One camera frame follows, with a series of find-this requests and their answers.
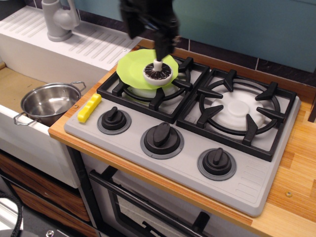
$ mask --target stove knob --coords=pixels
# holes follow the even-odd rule
[[[232,162],[227,153],[222,149],[210,151],[203,159],[204,169],[212,175],[225,175],[232,168]]]
[[[102,116],[101,124],[109,131],[116,131],[126,125],[126,117],[117,107],[105,112]]]
[[[163,122],[148,130],[145,140],[146,148],[155,154],[165,155],[175,151],[180,145],[180,137],[170,124]]]

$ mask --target burner grate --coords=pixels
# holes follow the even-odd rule
[[[270,122],[258,128],[251,115],[247,114],[246,130],[237,130],[220,125],[213,119],[214,116],[223,110],[224,106],[211,105],[209,108],[206,108],[205,100],[207,98],[216,98],[217,100],[221,100],[223,95],[222,93],[216,91],[216,88],[219,86],[221,86],[221,88],[225,87],[226,91],[233,93],[237,85],[241,85],[242,90],[249,90],[252,92],[256,91],[256,101],[270,101],[274,110],[261,107],[257,107],[256,109],[259,113],[269,118],[271,120]],[[227,73],[218,69],[213,69],[209,78],[201,83],[201,86],[195,91],[195,94],[186,109],[178,117],[177,126],[237,150],[246,152],[255,157],[271,161],[295,97],[295,92],[278,88],[277,83],[275,82],[268,85],[251,79],[239,77],[237,76],[237,72],[235,70],[230,70]],[[282,108],[280,107],[280,98],[283,100],[285,99],[288,102],[286,108],[284,108],[284,105],[282,105]],[[198,104],[200,116],[197,121],[190,121],[189,118],[191,110],[193,110],[193,107],[196,106],[196,104]],[[253,145],[252,141],[256,138],[256,136],[267,133],[272,128],[276,129],[277,132],[272,138],[273,142],[269,150],[264,150]]]
[[[156,94],[153,98],[137,95],[130,89],[131,87],[128,84],[121,81],[116,72],[97,89],[97,93],[100,94],[102,98],[162,121],[174,123],[186,102],[192,97],[197,85],[208,77],[210,71],[208,66],[195,63],[191,57],[185,60],[180,58],[174,59],[178,62],[179,72],[185,75],[185,79],[177,78],[172,82],[172,84],[177,87],[177,91],[170,95],[165,95],[162,88],[156,90]],[[200,72],[199,77],[195,81],[192,81],[192,71]],[[164,111],[163,103],[167,101],[172,103],[172,100],[175,98],[180,98],[180,102],[175,102],[175,108],[172,109],[171,113]]]

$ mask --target wooden cabinet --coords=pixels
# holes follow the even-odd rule
[[[0,150],[1,175],[31,209],[70,227],[87,237],[95,237],[90,218],[78,190],[48,177]]]

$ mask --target lime green lid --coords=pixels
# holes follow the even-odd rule
[[[137,89],[157,89],[161,86],[151,85],[145,81],[143,76],[144,68],[153,63],[156,59],[154,49],[139,49],[130,52],[118,61],[117,74],[119,78],[126,84]],[[173,70],[173,75],[168,84],[170,84],[178,76],[178,63],[172,56],[168,55],[163,58],[163,63],[167,64]]]

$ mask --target yellow object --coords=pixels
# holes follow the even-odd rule
[[[79,122],[86,122],[90,117],[91,113],[97,107],[97,105],[101,102],[101,95],[95,93],[92,95],[91,99],[87,102],[87,104],[79,111],[77,118]]]
[[[144,68],[154,62],[156,51],[153,49],[139,49],[130,52],[118,61],[117,74],[126,84],[137,89],[158,89],[161,86],[149,84],[143,76]],[[171,55],[167,55],[162,60],[172,68],[173,74],[170,84],[178,76],[179,65]]]

